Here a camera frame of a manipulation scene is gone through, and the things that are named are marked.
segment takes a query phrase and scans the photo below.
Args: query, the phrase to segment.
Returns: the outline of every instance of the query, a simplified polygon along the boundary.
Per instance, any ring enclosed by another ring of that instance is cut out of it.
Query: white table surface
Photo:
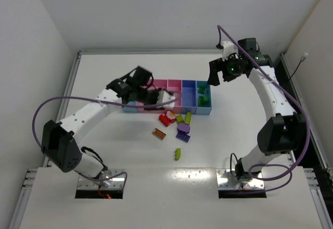
[[[83,55],[73,96],[96,97],[113,79],[140,65],[155,79],[207,80],[208,62],[218,55]],[[85,105],[69,102],[67,115]],[[192,116],[188,144],[165,128],[158,114],[116,113],[82,140],[110,168],[125,168],[123,200],[74,199],[77,175],[39,169],[21,228],[321,228],[302,168],[285,188],[265,199],[218,199],[215,168],[229,156],[246,155],[256,144],[265,113],[255,88],[241,76],[212,87],[212,112]],[[163,141],[151,133],[158,128]],[[174,161],[176,148],[182,149]],[[281,156],[274,163],[288,164]],[[282,169],[267,168],[266,177]],[[265,183],[266,188],[286,181]]]

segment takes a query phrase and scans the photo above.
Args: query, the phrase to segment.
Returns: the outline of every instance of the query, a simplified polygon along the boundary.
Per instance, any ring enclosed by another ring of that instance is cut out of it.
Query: purple round block
[[[185,123],[179,123],[178,127],[177,127],[179,132],[182,132],[184,134],[188,134],[190,127],[189,125],[185,124]]]

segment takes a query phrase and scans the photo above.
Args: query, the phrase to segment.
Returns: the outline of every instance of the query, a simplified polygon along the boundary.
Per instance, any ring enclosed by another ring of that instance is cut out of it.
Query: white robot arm
[[[276,83],[276,76],[272,61],[268,55],[262,55],[256,49],[255,39],[243,39],[238,44],[257,62],[261,69]],[[240,158],[235,166],[236,176],[241,180],[249,180],[248,174],[253,165],[267,165],[274,158],[297,149],[302,142],[306,125],[302,114],[288,103],[282,93],[270,82],[259,69],[240,51],[237,53],[235,45],[224,41],[219,47],[222,58],[211,61],[208,83],[213,86],[220,84],[217,73],[222,71],[224,81],[232,81],[242,74],[246,74],[254,85],[266,113],[266,124],[258,133],[255,148],[249,154]],[[262,167],[254,167],[252,174],[258,174]]]
[[[95,102],[88,103],[57,123],[48,121],[43,129],[43,154],[63,172],[74,170],[90,178],[98,177],[107,167],[100,159],[80,150],[82,138],[105,117],[121,109],[121,106],[110,105],[109,102],[127,104],[130,101],[139,101],[155,106],[151,109],[172,109],[175,101],[173,93],[162,88],[148,90],[152,85],[152,74],[137,67],[109,83]]]

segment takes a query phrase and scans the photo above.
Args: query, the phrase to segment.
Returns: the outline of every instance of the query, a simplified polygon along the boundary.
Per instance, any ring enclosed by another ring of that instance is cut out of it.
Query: green block
[[[189,125],[190,122],[191,122],[191,117],[192,117],[192,114],[190,112],[188,112],[186,114],[186,118],[185,118],[185,124]]]
[[[209,98],[209,97],[204,97],[204,98],[203,98],[203,102],[204,102],[204,103],[208,103],[209,101],[210,101],[210,98]]]
[[[177,148],[175,152],[175,160],[179,160],[181,158],[181,149]]]
[[[199,94],[204,94],[206,88],[205,87],[199,87],[198,93]]]
[[[203,96],[199,96],[198,107],[203,107],[203,106],[204,106]]]
[[[184,121],[184,119],[183,119],[183,117],[182,117],[181,115],[176,116],[176,120],[177,120],[177,123],[178,123],[178,124],[179,124],[179,123],[185,123],[185,121]]]

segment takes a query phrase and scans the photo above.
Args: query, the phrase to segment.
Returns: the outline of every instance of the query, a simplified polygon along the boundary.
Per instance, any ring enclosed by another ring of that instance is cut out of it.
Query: metal mounting plate
[[[216,170],[217,186],[219,191],[236,191],[236,190],[265,190],[265,184],[259,180],[241,181],[232,176],[230,169]]]
[[[112,173],[112,175],[116,175],[118,173],[124,172],[125,169],[109,169],[109,172]],[[112,184],[109,187],[102,187],[101,190],[113,190],[113,191],[119,191],[122,190],[122,187],[124,185],[125,178],[120,175],[116,178],[112,179]],[[98,185],[93,183],[90,180],[85,179],[84,177],[79,176],[78,179],[78,185],[76,187],[77,190],[98,190]]]

